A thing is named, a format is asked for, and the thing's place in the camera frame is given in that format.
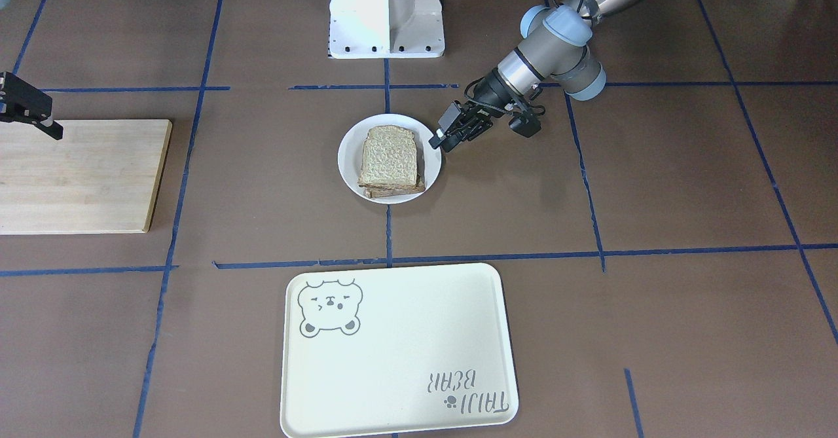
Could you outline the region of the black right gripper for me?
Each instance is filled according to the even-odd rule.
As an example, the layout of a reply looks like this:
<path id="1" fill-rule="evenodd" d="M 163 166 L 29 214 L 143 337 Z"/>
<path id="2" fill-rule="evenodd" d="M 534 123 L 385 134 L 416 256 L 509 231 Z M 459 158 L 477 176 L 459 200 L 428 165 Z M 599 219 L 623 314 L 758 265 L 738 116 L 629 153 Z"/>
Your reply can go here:
<path id="1" fill-rule="evenodd" d="M 2 122 L 32 124 L 59 141 L 64 128 L 53 119 L 53 98 L 9 71 L 1 74 Z"/>

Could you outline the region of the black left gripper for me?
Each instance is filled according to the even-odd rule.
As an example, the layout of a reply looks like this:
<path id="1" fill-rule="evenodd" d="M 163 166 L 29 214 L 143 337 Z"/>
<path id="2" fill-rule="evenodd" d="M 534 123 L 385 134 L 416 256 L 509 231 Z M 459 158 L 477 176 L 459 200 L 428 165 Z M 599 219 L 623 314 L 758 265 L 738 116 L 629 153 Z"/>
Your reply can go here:
<path id="1" fill-rule="evenodd" d="M 515 107 L 518 93 L 506 82 L 499 71 L 488 74 L 471 83 L 464 92 L 467 99 L 467 139 L 475 139 L 493 125 L 493 120 L 504 115 L 509 116 L 509 127 L 516 130 L 518 116 Z M 460 122 L 463 116 L 461 103 L 453 101 L 438 119 L 438 129 L 429 139 L 432 149 L 444 153 L 451 152 L 463 141 Z"/>

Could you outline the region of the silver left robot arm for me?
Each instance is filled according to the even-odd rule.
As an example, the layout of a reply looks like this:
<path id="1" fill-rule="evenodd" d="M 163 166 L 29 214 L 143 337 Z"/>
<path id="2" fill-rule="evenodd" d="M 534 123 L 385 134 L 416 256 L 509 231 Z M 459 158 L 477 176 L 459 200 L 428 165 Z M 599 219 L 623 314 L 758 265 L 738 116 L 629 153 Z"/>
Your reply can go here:
<path id="1" fill-rule="evenodd" d="M 429 140 L 431 148 L 449 152 L 472 141 L 507 115 L 516 134 L 532 137 L 541 130 L 545 109 L 535 105 L 539 87 L 556 81 L 568 97 L 595 98 L 604 89 L 604 66 L 589 47 L 593 28 L 604 18 L 641 0 L 563 0 L 532 7 L 522 17 L 522 41 L 499 65 L 464 90 L 464 101 L 452 103 Z"/>

